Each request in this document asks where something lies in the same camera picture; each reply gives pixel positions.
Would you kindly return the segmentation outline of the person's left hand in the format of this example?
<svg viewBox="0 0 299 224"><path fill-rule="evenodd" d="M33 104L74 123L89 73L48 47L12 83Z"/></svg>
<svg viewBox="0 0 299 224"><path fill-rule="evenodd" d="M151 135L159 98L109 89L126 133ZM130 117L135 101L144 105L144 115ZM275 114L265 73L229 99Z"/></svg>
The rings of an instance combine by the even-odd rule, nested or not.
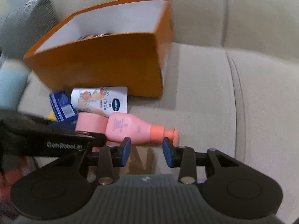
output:
<svg viewBox="0 0 299 224"><path fill-rule="evenodd" d="M38 164L32 157L4 156L1 173L1 202L10 199L11 187L16 181L37 168Z"/></svg>

